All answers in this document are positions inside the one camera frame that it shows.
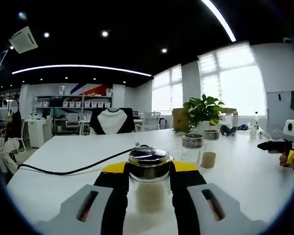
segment ceiling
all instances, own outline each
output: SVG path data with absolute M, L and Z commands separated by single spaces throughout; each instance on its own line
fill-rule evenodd
M 213 0 L 238 42 L 282 42 L 283 37 L 289 36 L 288 28 L 273 8 L 259 2 Z M 27 20 L 19 19 L 19 12 L 24 12 Z M 38 48 L 23 54 L 8 52 L 0 71 L 0 90 L 20 86 L 23 81 L 29 84 L 126 81 L 127 86 L 137 87 L 152 77 L 89 68 L 40 69 L 15 75 L 11 72 L 36 66 L 82 64 L 156 75 L 231 43 L 201 0 L 17 4 L 0 11 L 0 52 L 9 47 L 12 35 L 27 25 Z M 103 38 L 102 30 L 107 30 L 109 36 Z M 50 34 L 49 38 L 44 37 L 45 32 Z

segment table surface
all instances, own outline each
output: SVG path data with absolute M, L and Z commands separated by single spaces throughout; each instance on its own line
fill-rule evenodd
M 49 171 L 70 171 L 103 158 L 130 149 L 136 142 L 166 149 L 181 159 L 181 136 L 171 129 L 89 136 L 55 136 L 39 148 L 25 163 Z M 216 152 L 216 163 L 211 169 L 200 169 L 208 183 L 214 183 L 240 202 L 241 210 L 250 219 L 272 222 L 283 209 L 294 189 L 294 171 L 279 166 L 279 155 L 257 148 L 263 142 L 244 134 L 235 137 L 220 136 L 217 141 L 205 141 Z M 19 169 L 7 189 L 19 210 L 31 224 L 47 221 L 60 212 L 60 205 L 85 184 L 92 185 L 106 165 L 126 161 L 127 154 L 104 162 L 94 168 L 69 176 L 47 175 L 28 168 Z M 143 230 L 129 224 L 139 224 L 139 218 L 129 217 L 127 209 L 124 230 L 133 234 L 155 234 L 157 229 L 176 223 L 174 211 L 162 218 L 171 218 L 157 226 Z

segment ceiling light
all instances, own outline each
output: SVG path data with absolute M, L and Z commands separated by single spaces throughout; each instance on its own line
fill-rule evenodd
M 215 15 L 215 17 L 218 19 L 224 30 L 226 31 L 227 35 L 229 36 L 230 40 L 232 42 L 236 42 L 236 38 L 230 29 L 230 26 L 225 21 L 224 17 L 221 15 L 220 11 L 214 6 L 214 4 L 210 0 L 201 0 L 208 8 L 209 10 Z
M 21 20 L 27 20 L 26 14 L 24 12 L 19 12 L 19 18 Z
M 80 67 L 80 68 L 94 68 L 94 69 L 104 69 L 104 70 L 117 70 L 117 71 L 135 73 L 135 74 L 151 77 L 151 75 L 147 74 L 147 73 L 112 68 L 112 67 L 105 67 L 105 66 L 97 66 L 97 65 L 46 65 L 46 66 L 38 66 L 38 67 L 32 67 L 32 68 L 28 68 L 28 69 L 24 69 L 24 70 L 14 71 L 14 72 L 12 72 L 12 74 L 17 74 L 20 72 L 31 71 L 31 70 L 39 70 L 39 69 L 47 69 L 47 68 L 62 68 L 62 67 Z
M 102 37 L 108 37 L 109 33 L 107 31 L 101 32 Z

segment air conditioner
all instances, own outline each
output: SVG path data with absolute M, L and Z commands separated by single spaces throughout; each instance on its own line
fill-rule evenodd
M 16 32 L 11 39 L 9 39 L 9 42 L 19 54 L 38 47 L 28 26 Z

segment plant pot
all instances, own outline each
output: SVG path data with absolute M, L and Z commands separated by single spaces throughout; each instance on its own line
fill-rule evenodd
M 196 134 L 204 135 L 206 130 L 210 129 L 210 121 L 201 121 L 196 128 Z

